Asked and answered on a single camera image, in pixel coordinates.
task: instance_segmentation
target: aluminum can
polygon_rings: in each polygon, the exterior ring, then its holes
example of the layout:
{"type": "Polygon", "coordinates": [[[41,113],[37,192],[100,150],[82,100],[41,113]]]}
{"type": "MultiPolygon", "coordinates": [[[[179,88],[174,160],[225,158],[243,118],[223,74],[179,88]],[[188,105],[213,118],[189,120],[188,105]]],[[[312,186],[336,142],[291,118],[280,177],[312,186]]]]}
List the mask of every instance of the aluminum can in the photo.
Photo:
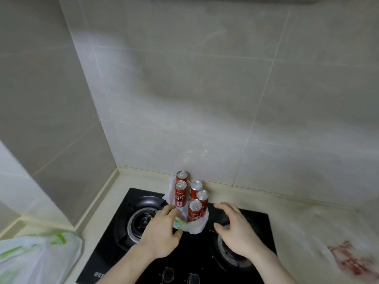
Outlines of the aluminum can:
{"type": "Polygon", "coordinates": [[[201,211],[201,216],[205,215],[206,206],[208,204],[208,191],[201,189],[196,193],[196,198],[201,202],[203,210],[201,211]]]}
{"type": "Polygon", "coordinates": [[[188,217],[187,222],[198,220],[201,216],[203,205],[200,200],[192,199],[188,205],[188,217]]]}
{"type": "Polygon", "coordinates": [[[187,182],[187,179],[188,179],[188,173],[185,172],[184,170],[181,170],[176,173],[176,181],[182,180],[182,181],[187,182]]]}
{"type": "Polygon", "coordinates": [[[201,183],[200,180],[192,180],[191,181],[191,190],[189,191],[189,200],[191,201],[192,199],[197,199],[196,193],[203,189],[203,184],[201,183]]]}
{"type": "Polygon", "coordinates": [[[179,180],[175,183],[175,205],[177,207],[184,207],[187,198],[187,183],[179,180]]]}

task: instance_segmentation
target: kitchen countertop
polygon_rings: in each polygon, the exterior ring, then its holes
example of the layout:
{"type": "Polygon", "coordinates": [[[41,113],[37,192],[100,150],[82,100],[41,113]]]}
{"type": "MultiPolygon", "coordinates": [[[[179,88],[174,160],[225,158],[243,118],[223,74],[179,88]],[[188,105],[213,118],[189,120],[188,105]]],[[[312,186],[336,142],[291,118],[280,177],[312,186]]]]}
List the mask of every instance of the kitchen countertop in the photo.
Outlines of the kitchen countertop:
{"type": "MultiPolygon", "coordinates": [[[[120,168],[119,171],[120,176],[83,229],[83,253],[65,284],[75,283],[129,188],[165,193],[169,178],[172,177],[163,173],[133,168],[120,168]]],[[[301,221],[302,215],[307,215],[312,211],[322,211],[329,217],[335,217],[348,223],[350,227],[373,236],[371,229],[362,226],[364,220],[359,212],[347,207],[320,205],[312,201],[212,182],[204,182],[204,188],[209,192],[210,202],[228,201],[239,208],[267,213],[278,257],[299,283],[357,283],[356,279],[348,277],[335,267],[330,268],[322,256],[315,254],[314,250],[310,249],[309,243],[303,241],[304,235],[299,228],[301,229],[301,223],[304,223],[304,220],[301,221]]]]}

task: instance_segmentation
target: right hand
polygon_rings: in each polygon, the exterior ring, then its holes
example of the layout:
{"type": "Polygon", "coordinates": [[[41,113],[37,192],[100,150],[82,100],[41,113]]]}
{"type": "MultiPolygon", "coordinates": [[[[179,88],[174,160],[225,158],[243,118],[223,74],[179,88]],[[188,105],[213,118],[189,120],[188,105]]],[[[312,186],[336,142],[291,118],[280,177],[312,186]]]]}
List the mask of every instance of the right hand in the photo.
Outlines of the right hand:
{"type": "Polygon", "coordinates": [[[229,217],[230,227],[214,223],[215,230],[220,234],[225,244],[234,252],[252,261],[261,250],[267,249],[240,210],[232,203],[221,202],[214,204],[215,208],[222,209],[229,217]]]}

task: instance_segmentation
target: gas stove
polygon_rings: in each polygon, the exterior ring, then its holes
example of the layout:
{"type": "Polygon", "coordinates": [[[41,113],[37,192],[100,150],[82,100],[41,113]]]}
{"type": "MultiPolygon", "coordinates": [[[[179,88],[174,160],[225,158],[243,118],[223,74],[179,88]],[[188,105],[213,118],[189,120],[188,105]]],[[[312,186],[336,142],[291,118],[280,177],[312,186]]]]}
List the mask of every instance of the gas stove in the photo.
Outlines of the gas stove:
{"type": "MultiPolygon", "coordinates": [[[[158,210],[167,203],[163,194],[130,188],[77,279],[78,284],[94,284],[130,249],[158,210]]],[[[213,227],[228,228],[225,213],[208,203],[209,220],[199,234],[183,233],[177,248],[165,258],[153,261],[136,283],[206,284],[246,281],[263,283],[254,265],[235,254],[213,227]]],[[[267,214],[241,209],[262,242],[276,254],[267,214]]]]}

